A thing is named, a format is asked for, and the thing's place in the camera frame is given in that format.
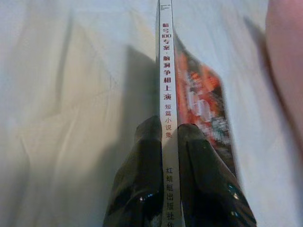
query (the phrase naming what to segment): white cloth backdrop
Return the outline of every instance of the white cloth backdrop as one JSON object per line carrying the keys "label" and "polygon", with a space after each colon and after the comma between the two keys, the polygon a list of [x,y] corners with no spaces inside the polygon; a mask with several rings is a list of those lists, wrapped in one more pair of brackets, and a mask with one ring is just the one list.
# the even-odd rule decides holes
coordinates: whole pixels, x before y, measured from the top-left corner
{"label": "white cloth backdrop", "polygon": [[[0,0],[0,226],[101,226],[136,126],[158,112],[157,0]],[[266,0],[173,1],[223,80],[260,227],[301,227],[297,146],[269,79]]]}

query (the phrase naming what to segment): pink object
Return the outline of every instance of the pink object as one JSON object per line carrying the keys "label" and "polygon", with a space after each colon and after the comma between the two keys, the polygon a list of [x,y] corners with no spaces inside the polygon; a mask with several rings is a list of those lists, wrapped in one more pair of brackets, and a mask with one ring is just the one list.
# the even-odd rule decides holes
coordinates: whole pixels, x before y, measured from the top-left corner
{"label": "pink object", "polygon": [[302,12],[302,0],[270,0],[266,39],[274,81],[303,150]]}

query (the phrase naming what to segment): book spine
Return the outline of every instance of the book spine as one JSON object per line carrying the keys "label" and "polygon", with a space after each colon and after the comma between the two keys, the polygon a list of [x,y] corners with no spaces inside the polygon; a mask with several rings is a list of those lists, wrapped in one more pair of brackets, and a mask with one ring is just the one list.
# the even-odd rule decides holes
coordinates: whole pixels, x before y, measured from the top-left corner
{"label": "book spine", "polygon": [[160,120],[164,201],[162,227],[181,226],[177,94],[171,0],[159,0]]}

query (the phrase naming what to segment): white fabric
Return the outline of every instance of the white fabric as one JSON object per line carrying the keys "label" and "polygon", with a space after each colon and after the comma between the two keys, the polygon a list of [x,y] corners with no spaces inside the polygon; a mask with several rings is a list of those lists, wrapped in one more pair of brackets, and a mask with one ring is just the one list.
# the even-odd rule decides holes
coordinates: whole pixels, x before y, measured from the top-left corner
{"label": "white fabric", "polygon": [[[0,0],[0,226],[101,226],[136,126],[158,112],[156,0]],[[173,1],[223,80],[260,227],[301,227],[302,170],[264,56],[266,0]]]}

